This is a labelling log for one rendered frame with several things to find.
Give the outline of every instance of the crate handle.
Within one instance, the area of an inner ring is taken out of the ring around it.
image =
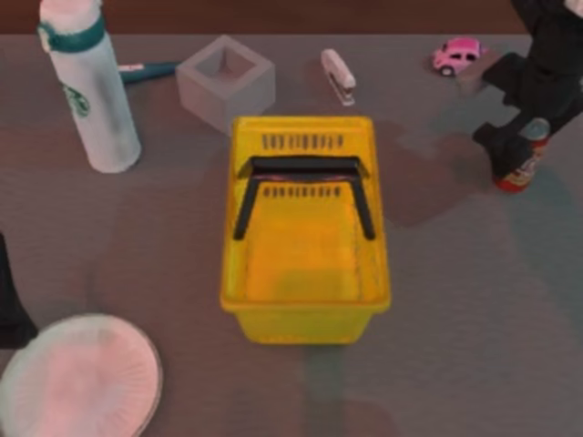
[[[338,182],[340,180],[350,183],[364,236],[366,239],[375,239],[373,219],[363,187],[363,176],[367,177],[368,174],[359,158],[253,157],[243,166],[239,177],[245,174],[249,174],[249,182],[235,224],[234,239],[245,238],[261,182]]]

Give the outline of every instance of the toy car wheel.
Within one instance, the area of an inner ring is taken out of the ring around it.
[[[442,66],[442,67],[439,69],[439,74],[440,74],[441,76],[445,76],[445,77],[452,77],[452,76],[455,76],[455,71],[454,71],[454,69],[453,69],[452,67],[450,67],[450,66]]]

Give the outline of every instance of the can top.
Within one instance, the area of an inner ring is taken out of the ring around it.
[[[89,29],[101,17],[101,0],[42,0],[40,20],[60,35]]]

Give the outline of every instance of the brown wall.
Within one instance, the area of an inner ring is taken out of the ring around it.
[[[40,0],[0,0],[0,33],[35,31]],[[112,34],[516,34],[510,0],[104,0]]]

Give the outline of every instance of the concrete block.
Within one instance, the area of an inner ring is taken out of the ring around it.
[[[463,97],[471,97],[484,88],[485,82],[482,80],[482,75],[501,57],[502,55],[496,50],[490,49],[481,55],[468,68],[462,70],[459,75],[455,77],[460,94]]]
[[[221,36],[177,69],[181,105],[229,135],[239,116],[258,116],[275,103],[275,65]]]

